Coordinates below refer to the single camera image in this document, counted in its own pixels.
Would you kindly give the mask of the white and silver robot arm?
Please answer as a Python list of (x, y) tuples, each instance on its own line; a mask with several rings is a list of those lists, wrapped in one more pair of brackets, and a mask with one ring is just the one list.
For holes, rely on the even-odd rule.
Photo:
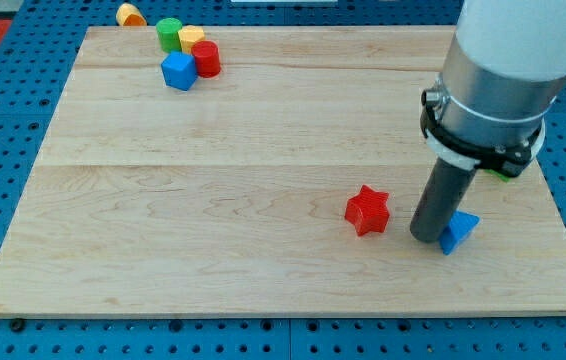
[(423, 91), (436, 175), (517, 177), (566, 82), (566, 0), (466, 0), (443, 68)]

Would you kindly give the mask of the green block behind arm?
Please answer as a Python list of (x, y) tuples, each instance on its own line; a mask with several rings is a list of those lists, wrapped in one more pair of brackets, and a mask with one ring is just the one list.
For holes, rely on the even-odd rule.
[(501, 174), (501, 173), (499, 173), (495, 170), (487, 169), (487, 170), (485, 170), (485, 172), (490, 174), (490, 175), (495, 176), (496, 178), (498, 178), (502, 182), (508, 183), (509, 181), (511, 181), (510, 177), (503, 175), (503, 174)]

